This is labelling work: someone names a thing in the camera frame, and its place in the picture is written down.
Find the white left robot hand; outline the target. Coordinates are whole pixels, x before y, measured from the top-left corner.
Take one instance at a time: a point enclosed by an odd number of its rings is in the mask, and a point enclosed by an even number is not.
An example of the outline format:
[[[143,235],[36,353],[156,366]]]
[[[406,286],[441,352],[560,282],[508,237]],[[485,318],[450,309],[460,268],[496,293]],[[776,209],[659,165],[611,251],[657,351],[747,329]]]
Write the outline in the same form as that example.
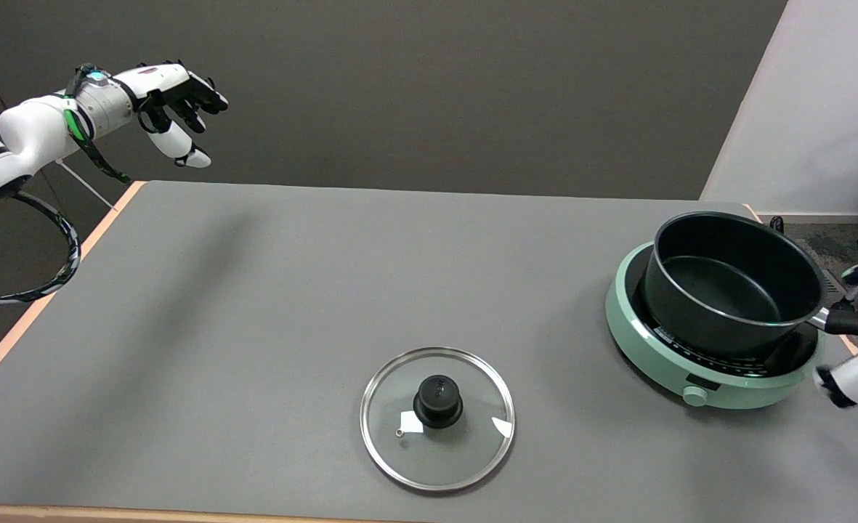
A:
[[[206,131],[200,116],[202,110],[209,115],[228,110],[228,99],[219,92],[210,77],[200,77],[181,62],[167,60],[161,64],[141,62],[134,73],[140,75],[140,89],[135,115],[154,146],[179,168],[204,169],[211,165],[209,154],[196,145],[192,136],[170,118],[170,108],[196,133]]]

